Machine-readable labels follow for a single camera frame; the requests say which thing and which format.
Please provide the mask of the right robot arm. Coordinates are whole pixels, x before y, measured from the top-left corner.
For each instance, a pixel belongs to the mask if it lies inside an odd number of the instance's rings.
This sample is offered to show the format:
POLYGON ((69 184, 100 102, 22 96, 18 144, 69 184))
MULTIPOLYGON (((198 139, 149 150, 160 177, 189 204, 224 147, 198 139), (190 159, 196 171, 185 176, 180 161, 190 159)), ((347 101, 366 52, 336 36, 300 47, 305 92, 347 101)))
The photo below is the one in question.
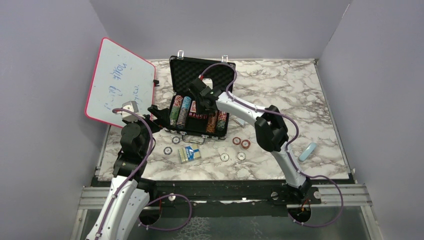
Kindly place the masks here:
POLYGON ((302 173, 299 164, 294 160, 288 127, 276 106, 258 106, 236 97, 227 88, 212 89, 201 78, 190 83, 188 89, 195 98, 197 113, 226 112, 252 125, 256 143, 264 151, 271 153, 281 168, 289 199, 300 204, 308 198, 311 180, 302 173))

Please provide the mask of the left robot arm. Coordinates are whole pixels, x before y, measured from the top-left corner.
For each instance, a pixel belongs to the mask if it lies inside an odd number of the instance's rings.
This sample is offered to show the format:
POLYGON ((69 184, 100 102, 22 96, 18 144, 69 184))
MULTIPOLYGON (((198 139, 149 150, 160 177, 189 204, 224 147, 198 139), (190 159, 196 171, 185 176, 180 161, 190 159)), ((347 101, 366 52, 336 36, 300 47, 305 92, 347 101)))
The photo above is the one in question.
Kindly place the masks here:
POLYGON ((112 110, 121 115, 120 151, 114 163, 111 185, 100 214, 87 234, 87 240, 126 240, 143 208, 157 200, 155 183, 143 178, 147 159, 162 127, 142 115, 137 103, 129 101, 112 110))

